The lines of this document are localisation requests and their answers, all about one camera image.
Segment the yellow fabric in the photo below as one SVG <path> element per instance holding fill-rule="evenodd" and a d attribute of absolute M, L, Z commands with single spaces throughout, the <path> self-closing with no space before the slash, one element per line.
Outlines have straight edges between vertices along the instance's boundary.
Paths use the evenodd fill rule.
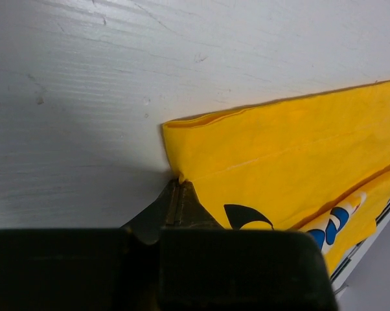
<path fill-rule="evenodd" d="M 224 205 L 239 204 L 275 229 L 300 229 L 387 176 L 373 181 L 373 203 L 368 195 L 325 255 L 330 271 L 351 246 L 345 235 L 352 243 L 369 236 L 390 197 L 390 82 L 171 121 L 163 134 L 174 173 L 227 228 Z"/>

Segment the crease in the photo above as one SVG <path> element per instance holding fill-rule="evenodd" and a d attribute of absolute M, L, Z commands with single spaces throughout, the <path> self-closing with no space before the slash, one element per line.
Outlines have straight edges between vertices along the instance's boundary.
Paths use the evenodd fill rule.
<path fill-rule="evenodd" d="M 293 151 L 293 150 L 297 150 L 297 149 L 300 149 L 300 148 L 306 148 L 306 147 L 309 147 L 313 144 L 317 144 L 317 143 L 321 143 L 323 141 L 328 141 L 328 140 L 331 140 L 331 139 L 335 139 L 335 138 L 338 138 L 338 137 L 341 137 L 341 136 L 347 136 L 347 135 L 350 135 L 350 134 L 353 134 L 353 133 L 356 133 L 356 132 L 360 132 L 362 130 L 366 130 L 367 128 L 374 128 L 374 127 L 377 127 L 381 124 L 384 124 L 384 123 L 390 123 L 390 119 L 386 119 L 382 122 L 377 122 L 377 123 L 372 123 L 370 124 L 369 126 L 364 126 L 364 127 L 361 127 L 361 128 L 358 128 L 354 131 L 351 131 L 351 132 L 346 132 L 346 133 L 340 133 L 340 134 L 337 134 L 337 135 L 333 135 L 333 136 L 330 136 L 330 137 L 325 137 L 325 138 L 321 138 L 321 139 L 317 139 L 315 141 L 312 141 L 310 143 L 306 143 L 306 144 L 300 144 L 298 146 L 293 146 L 293 147 L 290 147 L 290 148 L 287 148 L 287 149 L 284 149 L 284 150 L 281 150 L 279 152 L 272 152 L 270 154 L 266 154 L 266 155 L 263 155 L 263 156 L 260 156 L 256 159 L 252 159 L 252 160 L 248 160 L 248 161 L 244 161 L 242 163 L 239 163 L 239 164 L 235 164 L 235 165 L 232 165 L 230 167 L 227 167 L 223 170 L 219 170 L 217 172 L 213 172 L 213 173 L 210 173 L 210 174 L 207 174 L 207 175 L 204 175 L 204 176 L 200 176 L 198 178 L 195 178 L 195 179 L 188 179 L 188 178 L 185 178 L 185 180 L 189 180 L 191 182 L 195 182 L 195 181 L 199 181 L 201 179 L 205 179 L 205 178 L 209 178 L 211 176 L 215 176 L 215 175 L 218 175 L 218 174 L 222 174 L 224 172 L 228 172 L 230 170 L 233 170 L 235 168 L 238 168 L 238 167 L 242 167 L 244 165 L 248 165 L 250 163 L 255 163 L 255 162 L 259 162 L 259 161 L 262 161 L 263 159 L 267 159 L 271 156 L 277 156 L 277 155 L 281 155 L 281 154 L 284 154 L 286 152 L 290 152 L 290 151 Z"/>
<path fill-rule="evenodd" d="M 317 208 L 317 211 L 312 213 L 310 216 L 302 216 L 302 215 L 305 215 L 305 214 L 308 214 L 307 212 L 308 211 L 311 211 L 311 210 L 314 210 L 314 208 L 309 208 L 309 209 L 305 209 L 305 210 L 301 210 L 298 214 L 296 215 L 292 215 L 290 216 L 289 218 L 285 219 L 283 221 L 283 223 L 288 223 L 288 222 L 291 222 L 292 219 L 294 218 L 302 218 L 302 219 L 305 219 L 305 218 L 309 218 L 308 221 L 306 221 L 305 224 L 301 224 L 301 222 L 297 222 L 295 225 L 291 226 L 290 229 L 295 229 L 295 230 L 300 230 L 304 225 L 306 225 L 308 222 L 311 222 L 313 220 L 315 220 L 317 217 L 320 217 L 321 215 L 325 214 L 326 212 L 330 211 L 331 209 L 333 209 L 335 207 L 336 204 L 338 204 L 339 202 L 343 201 L 343 200 L 346 200 L 349 196 L 351 196 L 352 194 L 354 194 L 355 192 L 359 191 L 361 188 L 365 187 L 366 185 L 368 185 L 370 182 L 374 181 L 374 180 L 377 180 L 381 177 L 383 177 L 384 175 L 390 173 L 390 164 L 387 165 L 385 168 L 381 169 L 381 170 L 378 170 L 377 172 L 375 172 L 374 174 L 371 174 L 369 177 L 363 179 L 362 181 L 360 181 L 359 183 L 355 183 L 353 186 L 349 187 L 349 189 L 347 189 L 344 193 L 342 193 L 341 195 L 339 195 L 337 198 L 335 198 L 334 200 L 331 201 L 331 204 L 326 207 L 325 209 L 323 209 L 323 206 L 321 207 L 318 207 Z"/>

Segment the black curved shape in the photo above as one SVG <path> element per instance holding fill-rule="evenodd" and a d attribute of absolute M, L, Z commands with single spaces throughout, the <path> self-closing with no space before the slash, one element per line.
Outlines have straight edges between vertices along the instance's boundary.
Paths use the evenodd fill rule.
<path fill-rule="evenodd" d="M 271 221 L 251 207 L 238 204 L 224 204 L 224 209 L 227 213 L 229 224 L 233 229 L 241 229 L 243 225 L 250 222 L 266 222 L 274 230 Z"/>

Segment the white wall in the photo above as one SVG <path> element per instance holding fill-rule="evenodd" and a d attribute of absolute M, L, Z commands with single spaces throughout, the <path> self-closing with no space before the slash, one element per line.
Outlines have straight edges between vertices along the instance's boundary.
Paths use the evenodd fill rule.
<path fill-rule="evenodd" d="M 0 1 L 0 227 L 121 225 L 162 122 L 388 79 L 390 0 Z"/>

